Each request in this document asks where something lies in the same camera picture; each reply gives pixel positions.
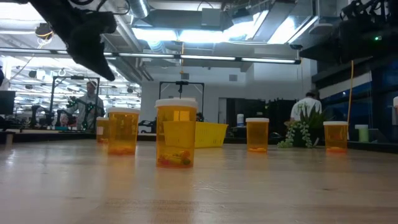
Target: ceiling duct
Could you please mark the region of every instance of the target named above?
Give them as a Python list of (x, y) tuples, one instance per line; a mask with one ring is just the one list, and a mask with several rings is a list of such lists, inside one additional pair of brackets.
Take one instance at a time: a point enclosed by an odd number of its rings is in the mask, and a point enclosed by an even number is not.
[[(219, 9), (202, 11), (154, 10), (143, 19), (153, 28), (225, 30), (233, 23), (227, 12)], [(135, 22), (133, 27), (148, 27), (147, 24)]]
[(163, 41), (148, 41), (149, 48), (155, 54), (166, 54), (166, 47)]
[(271, 6), (267, 18), (253, 37), (253, 41), (268, 42), (295, 6), (295, 0), (276, 0)]
[(143, 19), (149, 15), (149, 5), (147, 0), (128, 0), (131, 6), (131, 14), (138, 19)]

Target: fluorescent light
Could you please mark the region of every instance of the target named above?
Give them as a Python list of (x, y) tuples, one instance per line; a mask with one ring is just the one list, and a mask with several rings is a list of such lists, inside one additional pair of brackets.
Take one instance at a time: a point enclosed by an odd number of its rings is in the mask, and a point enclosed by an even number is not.
[(242, 62), (262, 62), (262, 63), (295, 63), (295, 60), (273, 59), (273, 58), (242, 58)]
[(312, 20), (310, 22), (308, 22), (302, 29), (300, 29), (289, 41), (288, 43), (292, 43), (293, 41), (295, 41), (298, 37), (300, 37), (308, 28), (310, 28), (312, 26), (312, 24), (314, 24), (314, 22), (316, 22), (318, 20), (318, 16), (315, 16), (314, 18), (312, 18)]
[(30, 4), (1, 3), (0, 19), (14, 19), (17, 21), (44, 21), (43, 17)]
[(140, 57), (140, 58), (174, 58), (174, 55), (167, 54), (140, 54), (140, 53), (120, 53), (122, 57)]
[(174, 30), (170, 29), (140, 29), (132, 28), (134, 35), (139, 40), (161, 41), (161, 40), (177, 40)]
[[(17, 91), (16, 95), (22, 95), (22, 96), (51, 96), (51, 93), (38, 93), (38, 92), (27, 92), (27, 91)], [(76, 96), (80, 97), (83, 96), (84, 94), (73, 94), (73, 93), (54, 93), (54, 96)], [(139, 100), (140, 98), (136, 95), (109, 95), (112, 97), (116, 98), (128, 98), (128, 99), (137, 99)], [(100, 95), (99, 96), (101, 99), (105, 99), (106, 95)]]
[(100, 88), (117, 88), (117, 86), (113, 86), (113, 85), (110, 85), (110, 86), (100, 85), (99, 87)]
[(4, 48), (0, 47), (0, 52), (10, 52), (10, 53), (29, 53), (29, 54), (50, 54), (49, 50), (41, 49), (14, 49), (14, 48)]
[(264, 20), (266, 19), (267, 15), (268, 15), (268, 10), (262, 11), (258, 16), (256, 13), (255, 15), (253, 15), (253, 19), (255, 20), (255, 23), (252, 27), (252, 29), (248, 32), (247, 36), (246, 36), (246, 40), (248, 39), (252, 39), (254, 37), (254, 35), (257, 33), (257, 31), (260, 29), (261, 24), (264, 22)]
[(26, 31), (26, 30), (0, 30), (0, 34), (24, 35), (24, 34), (35, 34), (35, 32)]
[(203, 60), (235, 60), (235, 57), (219, 57), (204, 55), (181, 55), (182, 59), (203, 59)]
[(180, 40), (188, 43), (220, 43), (227, 41), (222, 31), (183, 30)]
[(267, 43), (284, 44), (295, 34), (295, 30), (293, 17), (289, 16), (278, 27)]

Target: person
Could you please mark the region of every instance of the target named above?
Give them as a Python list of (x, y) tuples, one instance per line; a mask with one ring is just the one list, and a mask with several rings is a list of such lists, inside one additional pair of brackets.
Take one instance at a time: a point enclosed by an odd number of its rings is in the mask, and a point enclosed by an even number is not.
[(197, 121), (199, 122), (205, 121), (205, 117), (203, 117), (203, 114), (201, 112), (197, 113)]
[(307, 111), (307, 114), (310, 116), (311, 110), (314, 106), (317, 112), (322, 112), (322, 104), (316, 99), (316, 97), (319, 97), (317, 96), (317, 91), (312, 90), (305, 95), (304, 99), (296, 102), (296, 104), (293, 105), (292, 112), (290, 114), (290, 120), (300, 121), (300, 115), (302, 111), (303, 113)]
[(9, 87), (9, 80), (2, 71), (2, 62), (0, 61), (0, 91), (7, 91)]
[[(85, 102), (85, 103), (92, 103), (95, 105), (95, 99), (96, 99), (96, 94), (95, 94), (95, 90), (96, 90), (96, 86), (97, 83), (94, 81), (89, 81), (87, 82), (87, 93), (80, 97), (79, 100)], [(102, 115), (102, 111), (104, 108), (104, 102), (98, 97), (98, 108), (97, 108), (97, 116), (101, 116)], [(81, 129), (81, 125), (84, 121), (85, 115), (86, 115), (86, 105), (84, 105), (83, 103), (77, 103), (74, 106), (72, 106), (71, 108), (67, 109), (68, 113), (74, 113), (76, 110), (79, 111), (79, 115), (77, 117), (77, 129), (80, 130)], [(89, 115), (87, 116), (87, 124), (88, 124), (88, 128), (89, 129), (93, 129), (95, 127), (93, 127), (94, 125), (94, 119), (96, 119), (94, 117), (95, 114), (95, 109), (92, 109), (89, 113)]]

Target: cable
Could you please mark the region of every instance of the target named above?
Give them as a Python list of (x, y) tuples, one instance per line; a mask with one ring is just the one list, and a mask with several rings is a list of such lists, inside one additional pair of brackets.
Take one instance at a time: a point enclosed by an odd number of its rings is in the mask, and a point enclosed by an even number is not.
[(106, 1), (107, 0), (101, 0), (101, 2), (97, 6), (97, 11), (99, 11), (101, 9), (101, 7), (105, 4)]
[(114, 15), (124, 16), (124, 15), (129, 14), (130, 9), (131, 9), (131, 5), (130, 5), (129, 0), (126, 0), (126, 4), (127, 4), (127, 11), (126, 12), (124, 12), (124, 13), (114, 13)]
[[(98, 4), (97, 9), (96, 9), (97, 12), (100, 11), (100, 9), (101, 9), (102, 6), (106, 3), (106, 1), (107, 1), (107, 0), (101, 0), (101, 2)], [(130, 9), (131, 9), (130, 2), (129, 2), (129, 0), (125, 0), (125, 2), (126, 2), (126, 5), (127, 5), (127, 11), (126, 11), (126, 12), (122, 12), (122, 13), (120, 13), (120, 12), (114, 12), (114, 13), (113, 13), (114, 15), (124, 16), (124, 15), (127, 15), (127, 14), (130, 12)]]
[(70, 0), (70, 1), (78, 6), (85, 6), (92, 3), (94, 0), (86, 0), (86, 1)]
[(351, 114), (351, 104), (353, 100), (353, 79), (354, 79), (354, 60), (351, 61), (351, 88), (349, 89), (349, 101), (348, 101), (348, 114), (347, 114), (347, 127), (349, 126), (349, 119)]
[[(39, 46), (37, 47), (37, 49), (41, 49), (44, 45), (48, 44), (50, 42), (44, 42), (43, 44), (39, 44)], [(13, 76), (11, 77), (6, 83), (11, 82), (11, 80), (13, 80), (15, 77), (17, 77), (25, 68), (26, 66), (29, 64), (29, 62), (35, 57), (35, 54), (32, 55), (32, 57), (26, 62), (26, 64)]]
[(46, 37), (46, 36), (48, 36), (48, 35), (51, 35), (51, 34), (53, 34), (54, 32), (53, 31), (51, 31), (51, 32), (49, 32), (49, 33), (47, 33), (47, 34), (36, 34), (36, 36), (37, 37)]
[(214, 7), (208, 2), (208, 1), (201, 1), (200, 3), (199, 3), (199, 6), (198, 6), (198, 8), (197, 8), (197, 11), (199, 11), (199, 7), (202, 5), (202, 3), (207, 3), (207, 4), (209, 4), (209, 6), (212, 8), (212, 9), (214, 9)]

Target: desk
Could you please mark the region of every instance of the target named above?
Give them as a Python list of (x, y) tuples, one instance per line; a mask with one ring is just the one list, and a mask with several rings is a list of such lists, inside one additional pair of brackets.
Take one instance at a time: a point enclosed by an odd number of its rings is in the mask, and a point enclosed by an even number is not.
[(319, 149), (197, 149), (155, 167), (155, 143), (107, 156), (95, 140), (0, 152), (1, 223), (396, 223), (398, 156)]

